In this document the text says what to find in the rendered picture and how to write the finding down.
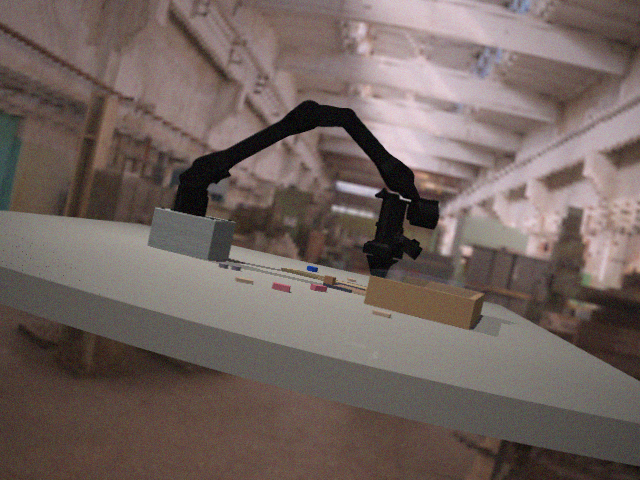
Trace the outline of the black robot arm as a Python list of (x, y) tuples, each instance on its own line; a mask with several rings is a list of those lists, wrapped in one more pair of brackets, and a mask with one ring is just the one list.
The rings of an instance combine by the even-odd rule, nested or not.
[[(305, 100), (292, 109), (281, 121), (264, 128), (227, 149), (212, 152), (197, 158), (189, 169), (179, 175), (174, 209), (171, 211), (205, 216), (209, 184), (218, 184), (231, 177), (228, 172), (237, 163), (266, 149), (281, 139), (320, 127), (343, 127), (379, 170), (387, 186), (375, 197), (383, 198), (379, 218), (402, 222), (406, 206), (406, 219), (410, 225), (435, 229), (439, 221), (438, 201), (420, 197), (414, 185), (414, 173), (400, 160), (392, 156), (357, 118), (351, 108), (319, 105), (313, 100)], [(184, 186), (185, 185), (185, 186)], [(403, 250), (416, 260), (423, 250), (420, 242), (409, 240), (398, 230), (392, 242), (394, 250)], [(395, 246), (395, 247), (394, 247)], [(398, 250), (398, 251), (399, 251)]]

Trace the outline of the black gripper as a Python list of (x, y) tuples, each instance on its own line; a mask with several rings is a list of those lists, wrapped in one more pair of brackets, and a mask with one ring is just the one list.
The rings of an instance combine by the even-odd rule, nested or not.
[(399, 250), (399, 247), (397, 247), (399, 251), (394, 250), (395, 248), (392, 247), (392, 242), (398, 230), (401, 231), (401, 228), (403, 228), (402, 224), (402, 222), (384, 218), (379, 218), (378, 222), (376, 222), (375, 239), (366, 242), (363, 247), (363, 253), (373, 255), (366, 255), (370, 273), (371, 269), (389, 270), (392, 265), (399, 262), (398, 260), (393, 260), (393, 258), (402, 259), (403, 250)]

